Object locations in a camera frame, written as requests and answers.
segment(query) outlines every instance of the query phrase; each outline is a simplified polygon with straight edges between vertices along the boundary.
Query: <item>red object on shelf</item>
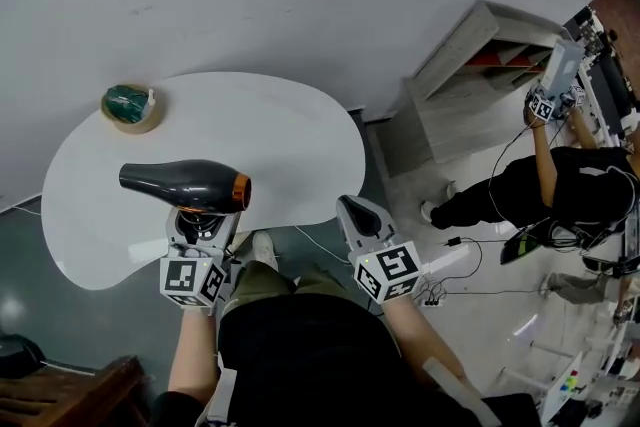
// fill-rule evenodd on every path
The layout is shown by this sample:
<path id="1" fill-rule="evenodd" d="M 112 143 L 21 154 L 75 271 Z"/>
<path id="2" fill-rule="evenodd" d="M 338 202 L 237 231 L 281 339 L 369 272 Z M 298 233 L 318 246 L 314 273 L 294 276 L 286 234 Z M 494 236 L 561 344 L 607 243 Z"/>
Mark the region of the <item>red object on shelf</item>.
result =
<path id="1" fill-rule="evenodd" d="M 466 66 L 500 66 L 505 68 L 529 68 L 531 61 L 527 57 L 517 55 L 507 64 L 502 64 L 497 52 L 482 49 L 467 61 Z"/>

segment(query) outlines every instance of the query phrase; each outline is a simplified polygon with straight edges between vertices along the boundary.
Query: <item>white box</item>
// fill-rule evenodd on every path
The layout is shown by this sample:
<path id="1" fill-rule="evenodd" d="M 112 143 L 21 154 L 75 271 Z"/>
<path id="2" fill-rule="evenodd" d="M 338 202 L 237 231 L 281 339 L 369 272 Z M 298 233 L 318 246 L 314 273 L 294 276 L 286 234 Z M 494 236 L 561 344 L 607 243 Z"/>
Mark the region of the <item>white box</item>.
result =
<path id="1" fill-rule="evenodd" d="M 226 276 L 213 258 L 160 259 L 160 292 L 186 310 L 213 307 Z"/>
<path id="2" fill-rule="evenodd" d="M 378 304 L 413 292 L 422 276 L 422 263 L 413 242 L 359 256 L 354 279 Z"/>

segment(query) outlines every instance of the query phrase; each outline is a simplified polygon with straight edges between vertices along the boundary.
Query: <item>cable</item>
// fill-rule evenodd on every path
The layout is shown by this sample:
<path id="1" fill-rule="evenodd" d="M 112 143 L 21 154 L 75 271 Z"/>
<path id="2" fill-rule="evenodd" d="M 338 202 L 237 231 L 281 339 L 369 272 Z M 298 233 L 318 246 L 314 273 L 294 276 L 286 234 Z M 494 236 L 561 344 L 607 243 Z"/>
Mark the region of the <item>cable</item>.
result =
<path id="1" fill-rule="evenodd" d="M 562 316 L 562 338 L 560 339 L 560 349 L 564 347 L 564 333 L 567 326 L 567 301 L 562 302 L 564 303 L 564 315 Z"/>
<path id="2" fill-rule="evenodd" d="M 367 311 L 374 317 L 382 317 L 384 315 L 384 312 L 375 314 L 371 311 L 371 297 L 369 297 L 369 301 L 367 302 Z"/>
<path id="3" fill-rule="evenodd" d="M 551 142 L 549 143 L 549 148 L 551 148 L 551 145 L 553 144 L 553 141 L 556 140 L 556 137 L 558 137 L 558 134 L 560 133 L 560 131 L 564 128 L 564 126 L 567 124 L 567 121 L 569 120 L 569 117 L 567 116 L 565 118 L 565 120 L 562 122 L 562 125 L 560 125 L 560 128 L 558 129 L 558 131 L 556 132 L 556 135 L 553 136 L 553 139 L 551 139 Z"/>
<path id="4" fill-rule="evenodd" d="M 42 363 L 43 365 L 46 365 L 48 367 L 55 368 L 56 370 L 62 370 L 64 372 L 69 372 L 71 374 L 89 375 L 89 376 L 96 375 L 95 372 L 87 372 L 85 370 L 77 370 L 75 368 L 64 367 L 64 366 L 61 366 L 61 365 L 56 365 L 55 363 L 50 363 L 50 362 L 48 362 L 46 360 L 43 360 L 40 363 Z"/>
<path id="5" fill-rule="evenodd" d="M 27 214 L 37 215 L 38 217 L 42 217 L 42 214 L 39 214 L 38 212 L 34 212 L 32 210 L 27 210 L 26 208 L 22 208 L 22 207 L 11 207 L 11 208 L 14 208 L 16 210 L 22 210 L 23 212 L 26 212 Z"/>
<path id="6" fill-rule="evenodd" d="M 454 241 L 455 241 L 455 243 L 453 243 L 453 244 L 447 244 L 447 245 L 450 245 L 451 247 L 453 247 L 453 246 L 457 246 L 458 244 L 460 244 L 460 242 L 458 242 L 458 239 L 457 239 L 457 238 L 452 239 L 452 240 L 454 240 Z M 426 289 L 426 290 L 423 288 L 423 285 L 424 285 L 424 284 L 423 284 L 423 285 L 420 287 L 420 292 L 419 292 L 419 293 L 418 293 L 418 295 L 414 298 L 414 301 L 419 300 L 419 299 L 420 299 L 420 297 L 421 297 L 425 292 L 428 292 L 428 293 L 429 293 L 429 298 L 430 298 L 430 299 L 435 299 L 436 295 L 438 295 L 438 294 L 439 294 L 439 295 L 438 295 L 438 299 L 439 299 L 443 294 L 446 294 L 446 291 L 444 291 L 444 290 L 443 290 L 443 288 L 444 288 L 444 287 L 442 286 L 442 284 L 443 284 L 445 281 L 447 281 L 448 279 L 466 279 L 466 278 L 470 278 L 470 277 L 471 277 L 471 276 L 473 276 L 476 272 L 478 272 L 478 270 L 480 269 L 480 266 L 482 265 L 482 260 L 483 260 L 483 258 L 484 258 L 484 255 L 483 255 L 483 253 L 482 253 L 482 246 L 480 245 L 480 243 L 479 243 L 477 240 L 474 240 L 474 239 L 472 239 L 472 238 L 470 238 L 470 237 L 461 237 L 459 240 L 460 240 L 460 241 L 465 240 L 465 241 L 475 242 L 475 244 L 478 246 L 478 250 L 480 251 L 480 259 L 478 260 L 478 265 L 476 265 L 476 268 L 475 268 L 472 272 L 470 272 L 469 274 L 467 274 L 467 275 L 465 275 L 465 276 L 447 276 L 446 278 L 443 278 L 443 279 L 441 279 L 441 280 L 439 280 L 439 281 L 434 281 L 434 282 L 433 282 L 433 287 L 429 287 L 429 286 L 427 286 L 427 289 Z"/>
<path id="7" fill-rule="evenodd" d="M 498 295 L 498 294 L 537 294 L 546 292 L 550 288 L 539 288 L 538 290 L 500 290 L 498 292 L 447 292 L 447 295 Z"/>
<path id="8" fill-rule="evenodd" d="M 339 260 L 340 262 L 347 264 L 347 265 L 351 265 L 347 260 L 344 260 L 342 258 L 340 258 L 339 256 L 337 256 L 336 254 L 332 253 L 331 251 L 329 251 L 326 247 L 321 246 L 320 244 L 318 244 L 315 240 L 313 240 L 313 238 L 311 237 L 311 235 L 309 235 L 306 231 L 304 231 L 302 228 L 300 228 L 299 226 L 294 226 L 294 228 L 296 230 L 298 230 L 300 233 L 302 233 L 305 237 L 307 237 L 313 244 L 315 244 L 316 246 L 318 246 L 320 249 L 322 249 L 325 253 L 329 253 L 331 256 L 333 256 L 336 260 Z"/>
<path id="9" fill-rule="evenodd" d="M 629 217 L 629 214 L 631 214 L 631 212 L 633 211 L 633 209 L 635 208 L 635 206 L 637 204 L 636 187 L 635 187 L 635 185 L 633 183 L 634 183 L 634 180 L 636 182 L 638 182 L 638 178 L 636 176 L 632 175 L 631 173 L 627 173 L 626 171 L 623 171 L 622 169 L 619 169 L 619 168 L 617 168 L 615 166 L 609 166 L 605 172 L 608 173 L 610 169 L 613 169 L 614 171 L 618 171 L 620 174 L 622 174 L 629 181 L 629 184 L 631 185 L 631 193 L 633 195 L 633 199 L 631 200 L 631 205 L 627 209 L 627 213 L 624 214 L 624 217 L 622 217 L 622 219 L 620 219 L 619 221 L 616 221 L 615 228 L 613 228 L 613 230 L 615 230 L 621 222 L 626 221 L 627 217 Z M 593 245 L 597 242 L 597 240 L 600 238 L 600 236 L 603 235 L 609 229 L 611 229 L 611 226 L 605 227 L 600 233 L 598 233 L 595 237 L 593 237 L 593 240 L 591 241 L 591 244 L 589 244 L 586 248 L 583 248 L 583 249 L 588 252 L 593 247 Z"/>
<path id="10" fill-rule="evenodd" d="M 453 239 L 449 239 L 447 242 L 438 242 L 438 244 L 442 245 L 442 246 L 448 246 L 449 243 L 451 242 L 451 240 L 455 240 L 455 237 Z M 478 239 L 474 239 L 476 242 L 482 242 L 482 243 L 491 243 L 491 242 L 509 242 L 510 239 L 495 239 L 495 240 L 478 240 Z"/>
<path id="11" fill-rule="evenodd" d="M 493 171 L 491 171 L 491 178 L 489 178 L 489 185 L 487 186 L 487 189 L 488 189 L 488 191 L 489 191 L 489 198 L 491 199 L 491 203 L 493 204 L 493 208 L 495 208 L 495 209 L 496 209 L 496 212 L 498 213 L 498 215 L 499 215 L 500 217 L 502 217 L 502 218 L 503 218 L 505 221 L 507 221 L 507 222 L 510 222 L 510 221 L 509 221 L 509 219 L 507 219 L 505 216 L 503 216 L 503 215 L 502 215 L 502 213 L 500 212 L 500 210 L 498 210 L 498 206 L 496 205 L 495 200 L 493 199 L 493 194 L 491 194 L 491 183 L 493 182 L 493 177 L 494 177 L 494 176 L 495 176 L 495 174 L 496 174 L 496 169 L 498 168 L 498 164 L 499 164 L 500 160 L 502 159 L 502 157 L 504 156 L 504 154 L 505 154 L 505 153 L 507 152 L 507 150 L 509 149 L 509 147 L 510 147 L 513 143 L 515 143 L 515 142 L 520 138 L 520 136 L 521 136 L 522 134 L 524 134 L 527 130 L 529 130 L 529 129 L 533 126 L 533 124 L 534 124 L 535 122 L 536 122 L 536 120 L 533 120 L 533 121 L 532 121 L 531 123 L 529 123 L 526 127 L 524 127 L 524 128 L 523 128 L 523 129 L 518 133 L 518 135 L 517 135 L 517 136 L 515 136 L 515 137 L 511 140 L 511 142 L 510 142 L 509 144 L 507 144 L 507 145 L 504 147 L 504 150 L 502 150 L 502 153 L 500 154 L 500 156 L 498 157 L 498 160 L 496 160 L 496 163 L 495 163 L 495 165 L 493 166 Z M 525 231 L 521 230 L 521 229 L 520 229 L 520 228 L 518 228 L 518 227 L 516 227 L 516 229 L 518 230 L 518 232 L 522 233 L 523 235 L 524 235 L 524 234 L 527 234 Z M 537 237 L 535 237 L 534 235 L 531 235 L 530 233 L 529 233 L 528 235 L 529 235 L 531 238 L 533 238 L 533 239 L 535 239 L 535 240 L 538 240 L 538 239 L 537 239 Z"/>

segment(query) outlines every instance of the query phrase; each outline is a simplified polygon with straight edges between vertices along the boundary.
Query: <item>green pants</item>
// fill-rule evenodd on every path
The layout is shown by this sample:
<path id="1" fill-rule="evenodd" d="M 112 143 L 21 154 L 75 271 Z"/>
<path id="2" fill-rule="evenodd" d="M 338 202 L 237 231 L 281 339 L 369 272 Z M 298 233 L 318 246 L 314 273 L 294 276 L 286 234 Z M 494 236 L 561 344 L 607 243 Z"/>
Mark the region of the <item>green pants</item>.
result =
<path id="1" fill-rule="evenodd" d="M 226 315 L 239 306 L 261 299 L 292 294 L 325 294 L 351 299 L 349 293 L 333 277 L 315 268 L 304 274 L 296 287 L 278 271 L 262 262 L 251 261 L 240 276 L 238 285 L 222 311 Z"/>
<path id="2" fill-rule="evenodd" d="M 571 304 L 597 304 L 604 301 L 610 279 L 604 274 L 588 279 L 554 272 L 549 276 L 548 284 L 552 292 Z"/>

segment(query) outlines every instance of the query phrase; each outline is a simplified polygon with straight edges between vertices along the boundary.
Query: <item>power strip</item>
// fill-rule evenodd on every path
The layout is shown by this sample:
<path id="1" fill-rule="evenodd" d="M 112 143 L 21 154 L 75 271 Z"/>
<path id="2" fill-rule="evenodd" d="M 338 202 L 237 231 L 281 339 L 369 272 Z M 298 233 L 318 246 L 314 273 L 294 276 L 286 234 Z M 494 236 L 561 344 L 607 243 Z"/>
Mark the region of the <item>power strip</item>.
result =
<path id="1" fill-rule="evenodd" d="M 441 308 L 444 303 L 444 299 L 423 299 L 420 302 L 422 308 Z"/>

